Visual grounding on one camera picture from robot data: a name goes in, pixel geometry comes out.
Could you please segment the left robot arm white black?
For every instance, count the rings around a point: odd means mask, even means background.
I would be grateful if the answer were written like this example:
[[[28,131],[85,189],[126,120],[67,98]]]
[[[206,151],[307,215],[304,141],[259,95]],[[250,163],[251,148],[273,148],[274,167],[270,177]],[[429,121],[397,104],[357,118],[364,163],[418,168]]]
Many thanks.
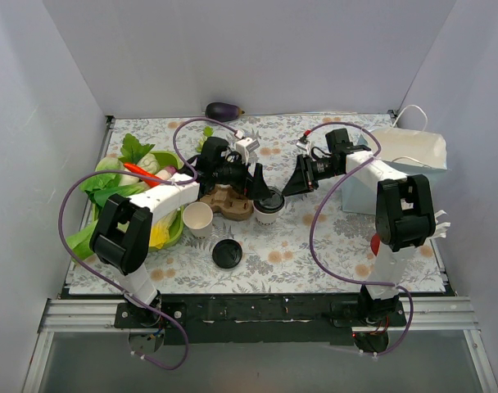
[[[132,197],[114,194],[107,198],[89,242],[99,260],[115,270],[120,291],[134,305],[133,317],[143,327],[155,326],[161,307],[144,261],[150,249],[152,227],[181,206],[197,201],[218,185],[230,186],[250,200],[263,200],[270,189],[261,164],[249,172],[250,153],[259,146],[252,138],[242,138],[231,148],[227,140],[208,138],[195,165],[181,168],[167,184]]]

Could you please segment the black plastic cup lid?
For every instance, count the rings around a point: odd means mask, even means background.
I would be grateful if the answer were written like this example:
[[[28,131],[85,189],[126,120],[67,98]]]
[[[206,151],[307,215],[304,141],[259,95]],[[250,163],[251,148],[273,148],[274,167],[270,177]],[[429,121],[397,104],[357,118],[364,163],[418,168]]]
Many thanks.
[[[254,207],[261,213],[274,214],[279,212],[285,205],[285,197],[276,187],[269,187],[270,196],[254,201]]]

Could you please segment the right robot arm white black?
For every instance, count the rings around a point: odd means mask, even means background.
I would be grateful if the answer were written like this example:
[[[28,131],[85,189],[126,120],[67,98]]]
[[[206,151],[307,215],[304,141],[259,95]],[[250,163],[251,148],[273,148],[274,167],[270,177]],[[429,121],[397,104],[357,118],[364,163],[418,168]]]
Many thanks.
[[[408,175],[377,158],[365,145],[351,142],[346,123],[325,136],[328,154],[297,156],[297,163],[283,195],[313,192],[319,181],[338,177],[344,183],[356,177],[376,193],[375,232],[378,252],[372,273],[360,282],[356,314],[367,325],[376,325],[396,310],[400,281],[414,252],[436,231],[432,194],[422,174]]]

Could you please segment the white paper coffee cup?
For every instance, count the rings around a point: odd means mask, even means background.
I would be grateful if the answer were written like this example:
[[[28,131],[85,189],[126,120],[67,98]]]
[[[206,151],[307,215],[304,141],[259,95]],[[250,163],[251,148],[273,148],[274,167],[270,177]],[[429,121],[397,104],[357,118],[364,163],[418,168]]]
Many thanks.
[[[212,209],[203,202],[189,204],[183,211],[183,223],[196,238],[206,238],[212,234]]]

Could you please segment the light blue paper bag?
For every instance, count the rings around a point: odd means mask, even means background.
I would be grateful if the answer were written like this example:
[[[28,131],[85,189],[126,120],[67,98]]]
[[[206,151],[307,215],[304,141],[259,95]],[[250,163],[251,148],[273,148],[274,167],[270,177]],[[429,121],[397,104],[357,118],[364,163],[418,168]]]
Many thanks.
[[[409,175],[422,174],[435,187],[447,171],[446,140],[439,133],[401,129],[396,123],[372,131],[382,147],[379,158],[393,169]],[[373,215],[376,190],[355,175],[342,185],[342,210]]]

